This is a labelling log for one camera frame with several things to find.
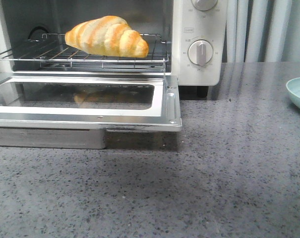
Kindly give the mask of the golden croissant bread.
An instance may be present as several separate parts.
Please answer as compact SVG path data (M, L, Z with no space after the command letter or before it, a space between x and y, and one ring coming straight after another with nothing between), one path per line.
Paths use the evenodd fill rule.
M121 17L108 15L82 22L65 34L65 43L91 55L144 58L148 43Z

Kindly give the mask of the glass oven door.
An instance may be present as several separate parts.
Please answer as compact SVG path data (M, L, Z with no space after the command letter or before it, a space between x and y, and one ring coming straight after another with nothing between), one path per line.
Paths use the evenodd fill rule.
M178 79L0 75L0 146L103 149L107 131L180 131Z

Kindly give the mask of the black right oven foot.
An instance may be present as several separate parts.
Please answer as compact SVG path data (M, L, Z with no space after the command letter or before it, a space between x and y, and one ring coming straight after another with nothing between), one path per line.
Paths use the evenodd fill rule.
M208 86L197 86L196 93L199 98L206 98L208 95L209 87Z

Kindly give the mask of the white Toshiba toaster oven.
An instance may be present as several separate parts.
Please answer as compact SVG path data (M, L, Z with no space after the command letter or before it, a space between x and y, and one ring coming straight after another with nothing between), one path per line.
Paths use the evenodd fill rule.
M211 10L200 11L191 0L0 0L0 53L26 40L40 39L44 33L65 36L82 22L113 15L123 18L140 35L160 34L171 43L171 70L156 73L175 76L182 87L210 87L220 79L227 4L218 0ZM189 46L197 40L213 47L205 66L188 58Z

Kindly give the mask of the lower timer knob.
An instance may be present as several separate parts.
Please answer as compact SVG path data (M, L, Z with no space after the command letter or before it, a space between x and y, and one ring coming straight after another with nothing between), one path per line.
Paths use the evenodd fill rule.
M198 66L205 66L212 58L213 47L205 40L193 42L188 49L189 60Z

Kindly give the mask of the upper temperature knob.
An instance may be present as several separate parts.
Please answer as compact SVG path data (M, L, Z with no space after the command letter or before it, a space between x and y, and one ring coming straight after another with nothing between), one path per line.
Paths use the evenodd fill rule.
M194 8L200 11L211 10L216 4L217 0L192 0Z

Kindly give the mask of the white pleated curtain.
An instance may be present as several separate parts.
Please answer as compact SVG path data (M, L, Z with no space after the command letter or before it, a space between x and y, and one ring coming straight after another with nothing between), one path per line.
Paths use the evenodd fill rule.
M224 62L300 62L300 0L230 0Z

